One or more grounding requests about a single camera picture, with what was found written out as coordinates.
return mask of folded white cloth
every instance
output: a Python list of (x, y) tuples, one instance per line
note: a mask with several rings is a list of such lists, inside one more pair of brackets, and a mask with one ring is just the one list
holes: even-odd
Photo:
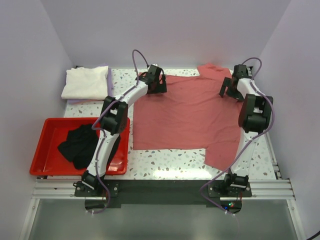
[(108, 66), (78, 67), (66, 71), (63, 99), (103, 100), (108, 95)]

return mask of red fabric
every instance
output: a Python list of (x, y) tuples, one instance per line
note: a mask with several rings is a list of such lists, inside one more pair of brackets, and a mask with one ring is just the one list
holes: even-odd
[(134, 103), (133, 149), (205, 148), (204, 163), (225, 170), (240, 140), (241, 103), (219, 91), (227, 68), (206, 64), (200, 76), (166, 76), (167, 92)]

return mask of speckled surface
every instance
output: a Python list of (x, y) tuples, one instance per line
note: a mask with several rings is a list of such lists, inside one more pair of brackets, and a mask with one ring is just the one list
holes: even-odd
[[(197, 76), (196, 69), (165, 69), (168, 75), (174, 76)], [(134, 69), (113, 69), (112, 82), (113, 94), (122, 93), (131, 86), (136, 78)], [(102, 101), (87, 102), (79, 105), (67, 104), (64, 117), (98, 117), (101, 113)], [(205, 149), (162, 149), (162, 150), (133, 150), (132, 126), (133, 107), (128, 111), (131, 119), (128, 167), (124, 175), (108, 176), (111, 179), (137, 179), (137, 180), (209, 180), (220, 171), (204, 164)], [(269, 151), (266, 137), (258, 140), (254, 155), (251, 159), (249, 178), (251, 180), (275, 180), (275, 173), (272, 165), (272, 153)]]

